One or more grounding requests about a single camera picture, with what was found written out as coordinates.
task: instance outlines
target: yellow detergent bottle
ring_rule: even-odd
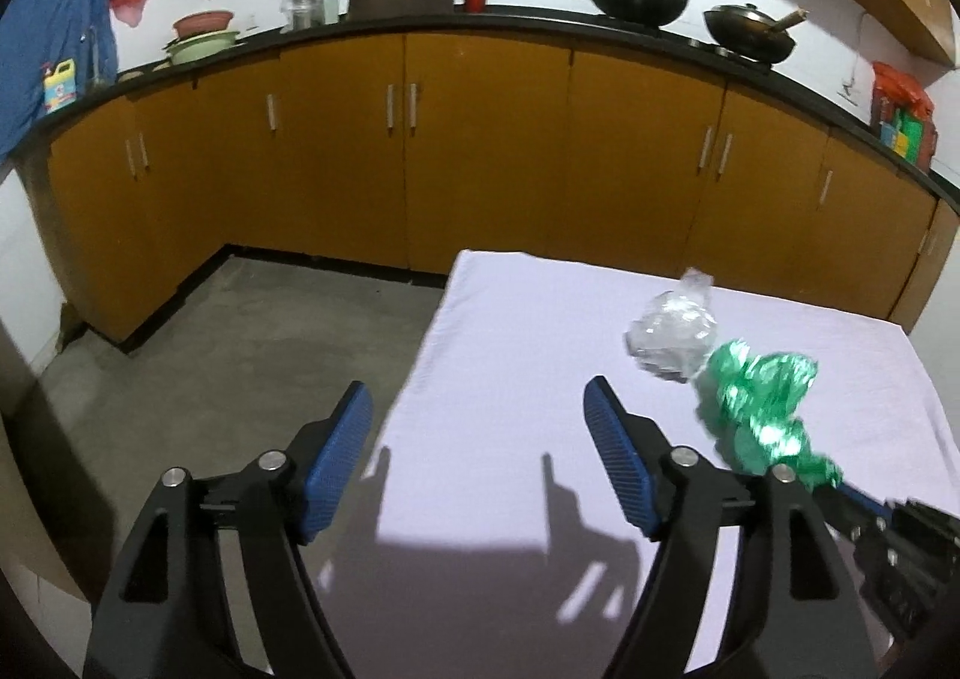
[[[43,110],[48,113],[77,99],[77,69],[73,59],[66,59],[51,69],[50,62],[43,66]]]

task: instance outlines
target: metal screw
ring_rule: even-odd
[[[680,468],[692,468],[700,460],[700,456],[690,447],[674,447],[670,452],[670,459],[677,463]]]
[[[784,484],[792,484],[797,480],[797,473],[794,473],[793,468],[786,465],[786,463],[776,463],[773,468],[770,468],[770,473],[774,474],[774,478],[776,478],[777,481]]]
[[[183,468],[170,468],[169,471],[163,473],[163,476],[160,476],[160,481],[164,487],[179,487],[184,483],[185,478],[186,471]]]
[[[263,468],[264,471],[275,471],[286,461],[286,454],[273,450],[272,452],[263,452],[263,454],[260,456],[260,459],[256,461],[256,464],[259,465],[260,468]]]

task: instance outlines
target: table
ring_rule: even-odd
[[[698,416],[712,396],[642,371],[624,343],[675,284],[460,254],[318,578],[357,679],[602,676],[656,545],[623,518],[584,424],[584,385],[606,375],[627,410],[722,464]],[[960,452],[899,326],[716,288],[712,310],[717,343],[819,361],[800,417],[848,481],[960,513]],[[689,668],[715,656],[736,547],[724,528]]]

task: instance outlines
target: pink bowl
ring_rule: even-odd
[[[186,38],[192,38],[194,35],[227,29],[227,24],[232,18],[233,14],[230,11],[204,11],[203,13],[184,16],[174,24],[174,30],[178,38],[186,40]]]

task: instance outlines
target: blue curtain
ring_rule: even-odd
[[[0,16],[0,161],[43,115],[45,62],[74,59],[77,91],[92,64],[91,43],[80,42],[93,26],[101,75],[114,81],[116,41],[107,0],[11,0]]]

